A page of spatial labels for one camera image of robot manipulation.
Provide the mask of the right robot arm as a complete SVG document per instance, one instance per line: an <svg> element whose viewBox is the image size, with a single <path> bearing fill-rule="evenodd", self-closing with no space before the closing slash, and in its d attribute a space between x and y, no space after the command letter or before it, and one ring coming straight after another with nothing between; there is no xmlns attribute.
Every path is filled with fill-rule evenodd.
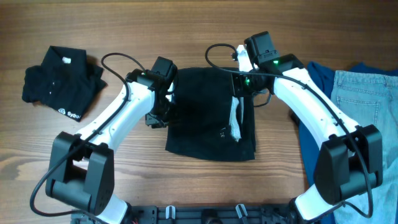
<svg viewBox="0 0 398 224"><path fill-rule="evenodd" d="M233 58L239 64L233 94L269 90L298 116L319 148L314 183L290 201L287 221L314 223L363 193L371 203L372 190L383 180L382 136L375 125L361 126L345 115L295 55L279 54L268 32L245 39Z"/></svg>

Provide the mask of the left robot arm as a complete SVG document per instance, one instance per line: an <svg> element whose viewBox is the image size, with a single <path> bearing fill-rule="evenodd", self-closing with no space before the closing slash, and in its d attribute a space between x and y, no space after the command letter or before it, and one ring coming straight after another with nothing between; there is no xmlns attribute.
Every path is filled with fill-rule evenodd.
<svg viewBox="0 0 398 224"><path fill-rule="evenodd" d="M119 95L89 125L60 133L52 144L46 195L90 220L135 223L131 206L113 193L114 155L141 118L152 128L168 125L177 73L171 60L158 57L150 70L128 73Z"/></svg>

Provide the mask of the black shorts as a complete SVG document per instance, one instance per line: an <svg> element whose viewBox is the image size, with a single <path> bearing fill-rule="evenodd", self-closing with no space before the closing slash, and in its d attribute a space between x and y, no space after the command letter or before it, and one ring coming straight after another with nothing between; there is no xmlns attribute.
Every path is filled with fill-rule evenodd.
<svg viewBox="0 0 398 224"><path fill-rule="evenodd" d="M230 71L200 67L179 70L166 151L211 161L255 158L253 99L247 96L233 105ZM231 119L232 108L236 108L236 121Z"/></svg>

